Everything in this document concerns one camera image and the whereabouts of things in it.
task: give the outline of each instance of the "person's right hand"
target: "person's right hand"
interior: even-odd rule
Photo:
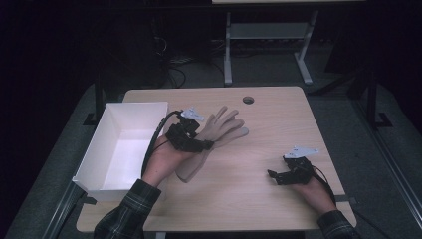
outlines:
[[[308,184],[293,184],[291,187],[305,199],[319,216],[337,210],[329,194],[316,178],[312,177]]]

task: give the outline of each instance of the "wooden table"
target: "wooden table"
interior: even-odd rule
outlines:
[[[247,105],[244,97],[254,102]],[[240,112],[238,118],[250,131],[246,137],[215,149],[189,183],[170,176],[165,197],[154,205],[145,231],[316,229],[315,212],[288,186],[276,185],[267,173],[267,169],[288,171],[282,156],[295,145],[317,148],[319,153],[308,159],[323,171],[335,195],[344,194],[301,88],[141,90],[127,92],[124,101],[169,102],[170,111],[194,107],[206,117],[227,106],[229,111]],[[85,204],[77,228],[93,231],[116,206],[118,202]],[[356,224],[348,201],[338,202],[337,207]]]

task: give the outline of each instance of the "plaid sleeve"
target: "plaid sleeve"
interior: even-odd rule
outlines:
[[[143,238],[143,224],[160,193],[159,189],[137,180],[121,204],[97,224],[94,237]]]
[[[325,239],[358,239],[359,234],[347,221],[344,215],[338,211],[324,214],[318,221],[320,230]]]

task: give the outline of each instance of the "small black object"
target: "small black object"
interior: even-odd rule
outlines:
[[[288,168],[290,169],[290,171],[276,173],[275,171],[268,170],[268,174],[270,175],[270,177],[276,179],[278,185],[290,185],[290,184],[297,184],[297,183],[308,184],[311,178],[314,177],[325,188],[332,202],[336,204],[334,193],[332,192],[332,189],[329,186],[328,182],[326,180],[323,180],[318,174],[315,173],[314,166],[311,164],[311,162],[307,158],[283,157],[283,159],[288,165]]]
[[[188,152],[201,152],[204,149],[211,149],[214,144],[213,141],[194,139],[197,135],[195,131],[199,127],[196,120],[187,119],[182,115],[177,115],[177,117],[180,123],[173,124],[165,134],[175,149]]]
[[[270,177],[276,179],[279,185],[290,185],[290,184],[307,184],[313,176],[313,166],[310,161],[305,157],[299,158],[285,158],[284,160],[288,165],[290,171],[276,173],[275,171],[268,170]]]

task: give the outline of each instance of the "glove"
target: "glove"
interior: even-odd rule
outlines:
[[[202,131],[196,135],[195,139],[214,141],[210,150],[203,150],[200,154],[183,161],[176,169],[176,175],[183,182],[189,182],[205,164],[208,155],[214,148],[226,145],[236,138],[246,136],[249,130],[243,127],[245,122],[242,119],[235,119],[239,113],[231,111],[221,118],[227,107],[222,107],[216,116],[211,115]]]

